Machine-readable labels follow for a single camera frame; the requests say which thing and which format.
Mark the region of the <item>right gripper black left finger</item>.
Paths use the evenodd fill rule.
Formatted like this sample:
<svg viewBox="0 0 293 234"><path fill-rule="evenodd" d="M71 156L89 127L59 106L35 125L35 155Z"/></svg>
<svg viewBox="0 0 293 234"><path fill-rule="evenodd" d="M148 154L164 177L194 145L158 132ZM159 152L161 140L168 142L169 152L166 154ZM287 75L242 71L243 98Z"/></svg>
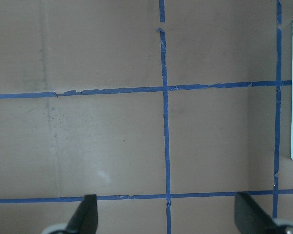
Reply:
<svg viewBox="0 0 293 234"><path fill-rule="evenodd" d="M98 228L98 207L95 194L85 195L70 221L65 234L95 234Z"/></svg>

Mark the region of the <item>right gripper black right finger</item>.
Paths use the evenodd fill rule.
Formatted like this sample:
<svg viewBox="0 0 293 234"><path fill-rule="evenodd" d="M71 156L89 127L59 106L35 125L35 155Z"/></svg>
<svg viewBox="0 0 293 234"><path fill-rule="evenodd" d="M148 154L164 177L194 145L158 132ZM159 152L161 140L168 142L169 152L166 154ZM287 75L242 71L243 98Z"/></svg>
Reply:
<svg viewBox="0 0 293 234"><path fill-rule="evenodd" d="M284 228L245 192L237 192L234 202L234 222L241 234L283 234Z"/></svg>

